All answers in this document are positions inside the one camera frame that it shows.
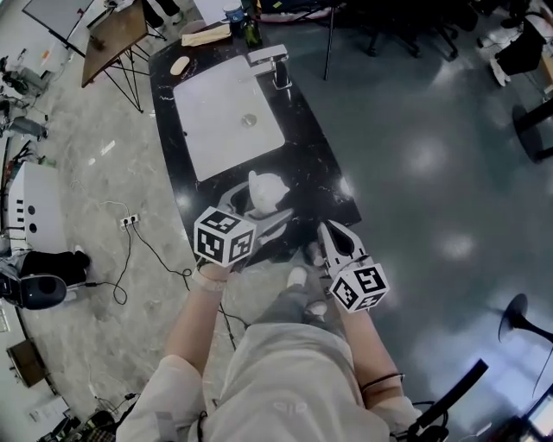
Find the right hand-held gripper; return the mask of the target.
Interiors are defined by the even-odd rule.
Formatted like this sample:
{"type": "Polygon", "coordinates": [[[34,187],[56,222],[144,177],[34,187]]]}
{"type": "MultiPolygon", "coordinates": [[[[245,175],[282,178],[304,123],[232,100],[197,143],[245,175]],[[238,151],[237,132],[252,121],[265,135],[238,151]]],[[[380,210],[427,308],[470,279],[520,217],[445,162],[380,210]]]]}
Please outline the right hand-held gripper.
{"type": "MultiPolygon", "coordinates": [[[[366,256],[359,236],[338,222],[321,222],[318,238],[328,269],[333,268],[336,262],[355,261],[366,256]]],[[[345,266],[329,288],[329,293],[347,312],[370,310],[389,291],[382,265],[371,258],[345,266]]]]}

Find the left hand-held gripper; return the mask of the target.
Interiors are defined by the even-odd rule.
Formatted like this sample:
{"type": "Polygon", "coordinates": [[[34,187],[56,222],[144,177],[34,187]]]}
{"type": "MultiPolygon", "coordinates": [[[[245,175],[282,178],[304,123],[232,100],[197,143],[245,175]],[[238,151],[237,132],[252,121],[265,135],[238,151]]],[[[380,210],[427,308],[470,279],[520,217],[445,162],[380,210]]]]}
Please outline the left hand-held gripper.
{"type": "Polygon", "coordinates": [[[294,211],[285,209],[256,216],[256,223],[229,212],[245,212],[250,204],[249,183],[226,191],[218,208],[208,207],[194,222],[194,253],[220,266],[232,266],[283,234],[294,211]]]}

